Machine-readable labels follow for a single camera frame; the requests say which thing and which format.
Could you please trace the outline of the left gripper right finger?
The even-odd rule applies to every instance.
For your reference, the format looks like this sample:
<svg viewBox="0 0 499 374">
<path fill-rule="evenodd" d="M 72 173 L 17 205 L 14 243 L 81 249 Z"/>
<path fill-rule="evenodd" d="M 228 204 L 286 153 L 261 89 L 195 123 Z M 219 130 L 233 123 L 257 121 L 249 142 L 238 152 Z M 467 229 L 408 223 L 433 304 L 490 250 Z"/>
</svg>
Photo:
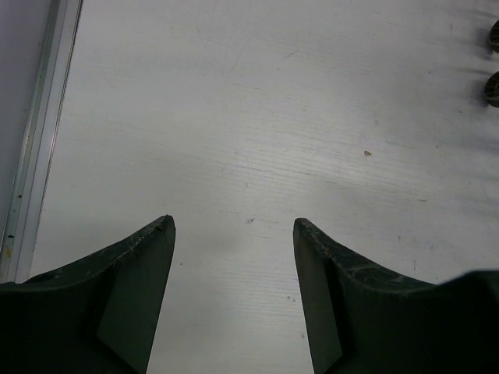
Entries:
<svg viewBox="0 0 499 374">
<path fill-rule="evenodd" d="M 427 283 L 305 218 L 294 223 L 293 245 L 314 372 L 497 372 L 497 271 Z"/>
</svg>

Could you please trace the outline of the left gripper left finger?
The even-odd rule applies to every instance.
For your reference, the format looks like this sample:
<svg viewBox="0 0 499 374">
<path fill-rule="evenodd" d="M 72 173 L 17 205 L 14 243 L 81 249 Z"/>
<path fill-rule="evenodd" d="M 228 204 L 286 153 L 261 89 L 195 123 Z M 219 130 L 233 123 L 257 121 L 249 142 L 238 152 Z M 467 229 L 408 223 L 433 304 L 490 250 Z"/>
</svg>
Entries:
<svg viewBox="0 0 499 374">
<path fill-rule="evenodd" d="M 165 215 L 73 263 L 2 284 L 2 372 L 146 372 L 174 248 Z"/>
</svg>

